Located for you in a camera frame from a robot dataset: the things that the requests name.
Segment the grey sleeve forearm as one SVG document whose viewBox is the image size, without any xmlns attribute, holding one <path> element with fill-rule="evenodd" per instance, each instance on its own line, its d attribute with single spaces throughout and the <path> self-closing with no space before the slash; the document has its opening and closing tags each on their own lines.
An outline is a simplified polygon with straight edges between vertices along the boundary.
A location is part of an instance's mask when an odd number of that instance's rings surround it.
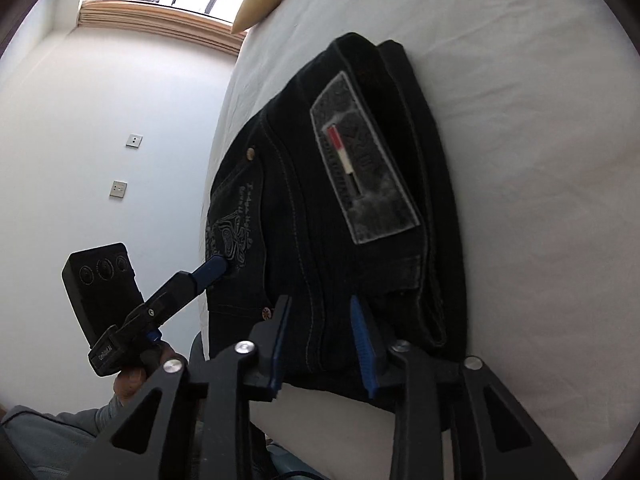
<svg viewBox="0 0 640 480">
<path fill-rule="evenodd" d="M 36 479 L 65 479 L 123 408 L 117 396 L 102 408 L 56 415 L 15 405 L 1 428 Z"/>
</svg>

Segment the person left hand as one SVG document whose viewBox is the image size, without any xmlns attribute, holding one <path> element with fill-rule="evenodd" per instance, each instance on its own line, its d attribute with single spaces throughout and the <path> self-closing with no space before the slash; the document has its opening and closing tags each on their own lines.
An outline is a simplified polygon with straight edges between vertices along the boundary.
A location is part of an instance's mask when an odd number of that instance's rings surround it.
<svg viewBox="0 0 640 480">
<path fill-rule="evenodd" d="M 175 359 L 177 353 L 167 342 L 160 344 L 162 353 L 158 358 L 158 365 L 163 365 L 166 361 Z M 115 398 L 122 405 L 128 404 L 136 393 L 142 388 L 149 375 L 142 368 L 132 368 L 120 372 L 113 384 Z"/>
</svg>

